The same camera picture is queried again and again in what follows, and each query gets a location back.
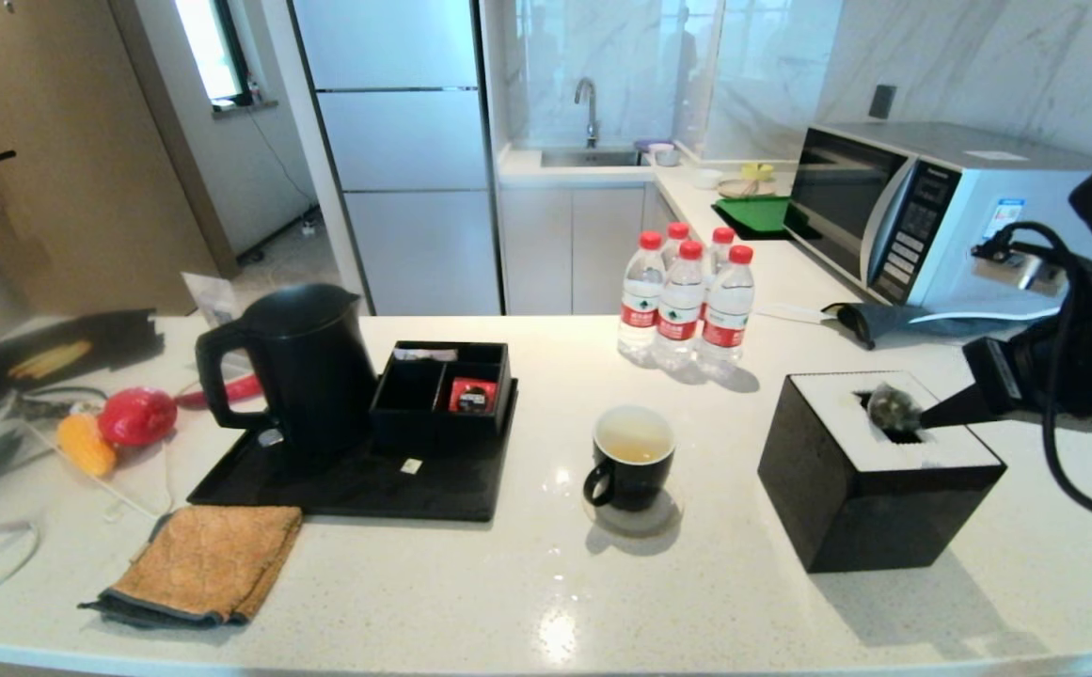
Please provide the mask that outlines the grey tea bag with string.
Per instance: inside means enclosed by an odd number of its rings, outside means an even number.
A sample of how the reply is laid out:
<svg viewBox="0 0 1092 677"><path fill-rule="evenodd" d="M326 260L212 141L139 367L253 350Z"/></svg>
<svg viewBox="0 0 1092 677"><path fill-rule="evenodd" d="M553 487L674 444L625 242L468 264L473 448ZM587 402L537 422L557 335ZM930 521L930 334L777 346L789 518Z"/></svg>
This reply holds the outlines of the grey tea bag with string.
<svg viewBox="0 0 1092 677"><path fill-rule="evenodd" d="M923 408L907 391L881 383L867 394L865 412L873 427L894 443L919 443Z"/></svg>

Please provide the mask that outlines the black electric kettle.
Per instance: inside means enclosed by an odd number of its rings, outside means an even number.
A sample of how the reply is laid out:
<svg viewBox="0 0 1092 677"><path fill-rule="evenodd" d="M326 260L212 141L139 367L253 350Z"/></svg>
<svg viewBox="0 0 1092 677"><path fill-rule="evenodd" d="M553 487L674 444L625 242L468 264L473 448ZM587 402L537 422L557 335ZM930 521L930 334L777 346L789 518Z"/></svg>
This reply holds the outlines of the black electric kettle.
<svg viewBox="0 0 1092 677"><path fill-rule="evenodd" d="M371 429L378 387L359 325L360 295L327 283L270 292L239 320L198 336L198 380L222 428L276 429L297 462L340 458ZM266 399L261 412L232 408L224 356L244 351Z"/></svg>

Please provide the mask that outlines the dark grey cloth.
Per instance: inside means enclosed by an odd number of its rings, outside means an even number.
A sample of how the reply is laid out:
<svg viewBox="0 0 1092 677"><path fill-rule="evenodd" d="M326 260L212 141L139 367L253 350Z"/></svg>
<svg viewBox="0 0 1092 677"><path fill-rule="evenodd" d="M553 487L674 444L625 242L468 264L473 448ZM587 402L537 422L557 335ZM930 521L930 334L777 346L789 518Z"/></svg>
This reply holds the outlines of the dark grey cloth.
<svg viewBox="0 0 1092 677"><path fill-rule="evenodd" d="M832 302L819 310L822 322L846 331L865 351L876 351L885 341L919 339L919 342L958 344L968 339L1022 330L1051 320L1056 308L1030 313L998 311L931 311L918 306L878 302Z"/></svg>

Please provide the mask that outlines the silver microwave oven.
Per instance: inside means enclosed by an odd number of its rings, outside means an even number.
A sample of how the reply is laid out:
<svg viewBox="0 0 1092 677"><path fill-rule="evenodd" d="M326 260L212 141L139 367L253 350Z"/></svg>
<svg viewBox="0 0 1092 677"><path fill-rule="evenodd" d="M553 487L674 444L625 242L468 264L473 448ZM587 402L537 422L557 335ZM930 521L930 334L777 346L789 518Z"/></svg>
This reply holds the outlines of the silver microwave oven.
<svg viewBox="0 0 1092 677"><path fill-rule="evenodd" d="M814 124L783 226L864 299L931 311L1030 313L1052 297L973 274L971 249L1033 219L1092 260L1070 207L1092 157L945 121Z"/></svg>

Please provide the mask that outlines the black mug white inside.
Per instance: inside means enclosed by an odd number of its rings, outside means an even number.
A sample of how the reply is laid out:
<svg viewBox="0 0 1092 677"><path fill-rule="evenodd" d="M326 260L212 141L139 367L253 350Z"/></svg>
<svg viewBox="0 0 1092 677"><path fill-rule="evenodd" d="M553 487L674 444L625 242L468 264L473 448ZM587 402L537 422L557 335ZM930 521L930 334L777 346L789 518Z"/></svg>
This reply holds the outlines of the black mug white inside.
<svg viewBox="0 0 1092 677"><path fill-rule="evenodd" d="M654 409L622 404L602 413L593 426L584 500L595 509L648 510L669 479L677 446L670 423Z"/></svg>

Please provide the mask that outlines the round clear coaster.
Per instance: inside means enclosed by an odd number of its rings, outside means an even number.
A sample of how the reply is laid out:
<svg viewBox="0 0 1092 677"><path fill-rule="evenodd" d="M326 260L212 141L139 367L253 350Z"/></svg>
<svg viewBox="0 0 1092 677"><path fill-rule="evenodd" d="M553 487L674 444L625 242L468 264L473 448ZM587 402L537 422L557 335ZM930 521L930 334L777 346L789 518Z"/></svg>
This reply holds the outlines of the round clear coaster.
<svg viewBox="0 0 1092 677"><path fill-rule="evenodd" d="M662 490L654 504L639 512L615 509L612 504L595 507L581 501L581 507L595 527L619 537L650 539L667 534L682 523L682 497Z"/></svg>

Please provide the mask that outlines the white kitchen cabinet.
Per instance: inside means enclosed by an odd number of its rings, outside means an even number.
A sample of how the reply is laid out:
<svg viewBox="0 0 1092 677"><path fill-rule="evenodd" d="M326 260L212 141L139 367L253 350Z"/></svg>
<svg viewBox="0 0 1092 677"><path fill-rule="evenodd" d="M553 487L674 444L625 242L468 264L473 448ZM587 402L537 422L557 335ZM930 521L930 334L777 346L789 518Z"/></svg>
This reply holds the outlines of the white kitchen cabinet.
<svg viewBox="0 0 1092 677"><path fill-rule="evenodd" d="M641 231L677 218L652 183L501 185L508 312L617 314Z"/></svg>

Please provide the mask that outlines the red sachet packet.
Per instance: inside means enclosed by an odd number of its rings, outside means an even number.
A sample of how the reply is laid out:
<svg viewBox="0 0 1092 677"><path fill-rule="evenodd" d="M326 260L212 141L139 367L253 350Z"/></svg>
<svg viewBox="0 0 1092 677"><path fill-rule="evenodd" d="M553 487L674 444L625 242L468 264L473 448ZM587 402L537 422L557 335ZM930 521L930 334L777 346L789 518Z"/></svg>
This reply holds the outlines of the red sachet packet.
<svg viewBox="0 0 1092 677"><path fill-rule="evenodd" d="M490 413L497 403L498 382L455 377L451 381L448 411L452 413Z"/></svg>

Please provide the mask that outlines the black compartment box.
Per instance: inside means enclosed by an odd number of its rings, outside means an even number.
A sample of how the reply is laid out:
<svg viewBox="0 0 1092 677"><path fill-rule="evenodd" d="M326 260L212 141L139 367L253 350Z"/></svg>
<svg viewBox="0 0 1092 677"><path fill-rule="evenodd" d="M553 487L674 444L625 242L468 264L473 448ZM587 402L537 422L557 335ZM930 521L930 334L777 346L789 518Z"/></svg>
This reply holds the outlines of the black compartment box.
<svg viewBox="0 0 1092 677"><path fill-rule="evenodd" d="M459 351L456 361L397 361L396 347ZM511 353L506 343L476 341L397 341L379 376L371 423L379 441L390 446L460 446L506 433L513 406ZM455 377L498 382L490 413L448 411Z"/></svg>

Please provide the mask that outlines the black serving tray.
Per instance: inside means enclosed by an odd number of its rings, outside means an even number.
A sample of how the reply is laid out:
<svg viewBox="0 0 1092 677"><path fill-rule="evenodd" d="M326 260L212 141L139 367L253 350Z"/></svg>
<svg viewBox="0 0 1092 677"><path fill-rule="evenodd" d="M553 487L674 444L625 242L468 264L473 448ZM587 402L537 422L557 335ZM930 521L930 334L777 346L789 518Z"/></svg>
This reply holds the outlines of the black serving tray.
<svg viewBox="0 0 1092 677"><path fill-rule="evenodd" d="M283 443L262 446L260 433L242 433L227 454L187 497L188 504L289 506L304 514L373 519L450 520L488 523L499 488L518 404L506 433L468 443L442 458L379 449L365 442L322 468L284 465ZM400 471L404 460L422 459L416 475Z"/></svg>

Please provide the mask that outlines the clear sign card stand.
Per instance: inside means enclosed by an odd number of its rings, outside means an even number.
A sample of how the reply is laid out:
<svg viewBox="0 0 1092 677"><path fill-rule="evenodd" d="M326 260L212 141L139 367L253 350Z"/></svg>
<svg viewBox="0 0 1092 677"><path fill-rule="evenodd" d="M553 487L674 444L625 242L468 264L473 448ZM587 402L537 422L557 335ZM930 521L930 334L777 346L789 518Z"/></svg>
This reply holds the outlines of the clear sign card stand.
<svg viewBox="0 0 1092 677"><path fill-rule="evenodd" d="M209 326L232 323L240 316L235 290L227 280L193 273L183 273L182 278L195 301L198 313Z"/></svg>

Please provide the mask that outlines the orange-brown folded cloth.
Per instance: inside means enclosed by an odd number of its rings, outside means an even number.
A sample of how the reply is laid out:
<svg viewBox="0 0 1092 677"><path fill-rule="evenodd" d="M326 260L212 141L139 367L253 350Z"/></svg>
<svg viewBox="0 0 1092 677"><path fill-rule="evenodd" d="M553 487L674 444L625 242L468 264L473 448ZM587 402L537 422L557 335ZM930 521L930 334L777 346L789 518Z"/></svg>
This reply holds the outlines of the orange-brown folded cloth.
<svg viewBox="0 0 1092 677"><path fill-rule="evenodd" d="M185 506L162 516L124 574L81 608L141 629L252 622L302 518L289 506Z"/></svg>

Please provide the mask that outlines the red ball toy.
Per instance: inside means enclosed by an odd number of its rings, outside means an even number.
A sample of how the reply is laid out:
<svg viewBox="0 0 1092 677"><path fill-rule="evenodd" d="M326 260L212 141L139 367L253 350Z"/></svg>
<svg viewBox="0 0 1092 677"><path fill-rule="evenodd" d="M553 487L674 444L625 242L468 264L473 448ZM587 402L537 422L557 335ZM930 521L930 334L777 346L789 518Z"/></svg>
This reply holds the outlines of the red ball toy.
<svg viewBox="0 0 1092 677"><path fill-rule="evenodd" d="M107 400L98 415L100 433L112 446L153 446L173 430L179 407L165 391L128 388Z"/></svg>

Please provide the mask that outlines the yellow corn toy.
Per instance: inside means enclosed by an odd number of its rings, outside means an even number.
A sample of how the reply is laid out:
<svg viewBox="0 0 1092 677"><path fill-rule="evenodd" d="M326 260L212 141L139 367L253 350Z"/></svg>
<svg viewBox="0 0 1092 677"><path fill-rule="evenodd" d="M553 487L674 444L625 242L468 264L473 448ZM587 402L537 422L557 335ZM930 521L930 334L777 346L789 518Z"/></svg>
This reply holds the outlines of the yellow corn toy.
<svg viewBox="0 0 1092 677"><path fill-rule="evenodd" d="M119 465L119 455L103 438L97 417L90 413L72 413L61 419L56 442L73 466L94 479L110 475Z"/></svg>

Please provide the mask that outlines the yellow stick toy bundle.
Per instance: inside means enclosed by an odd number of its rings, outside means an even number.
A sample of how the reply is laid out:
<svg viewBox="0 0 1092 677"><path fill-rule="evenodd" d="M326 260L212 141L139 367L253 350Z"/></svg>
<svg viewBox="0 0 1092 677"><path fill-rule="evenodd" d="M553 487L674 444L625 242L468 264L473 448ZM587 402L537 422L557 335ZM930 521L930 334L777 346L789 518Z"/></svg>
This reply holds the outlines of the yellow stick toy bundle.
<svg viewBox="0 0 1092 677"><path fill-rule="evenodd" d="M93 351L93 343L86 339L60 344L51 351L31 356L31 358L12 366L8 370L7 377L12 381L41 381L76 364L85 358L91 351Z"/></svg>

